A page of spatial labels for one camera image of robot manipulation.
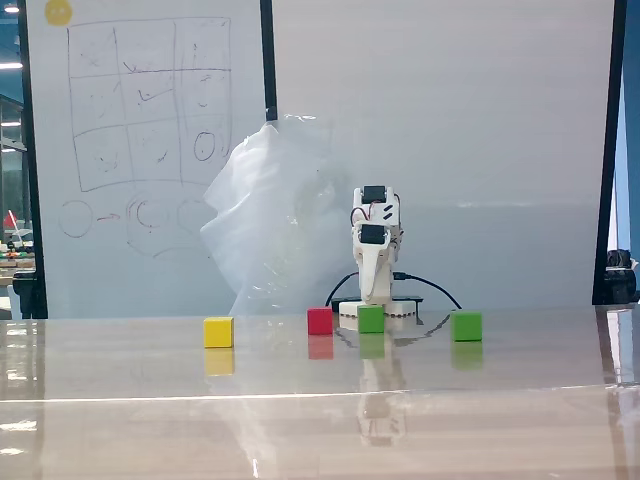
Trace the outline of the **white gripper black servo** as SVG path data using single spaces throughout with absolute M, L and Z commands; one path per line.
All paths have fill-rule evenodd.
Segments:
M 394 258 L 395 238 L 388 225 L 356 223 L 352 228 L 353 254 L 359 267 L 361 299 L 366 304 L 381 302 L 385 295 L 384 257 Z

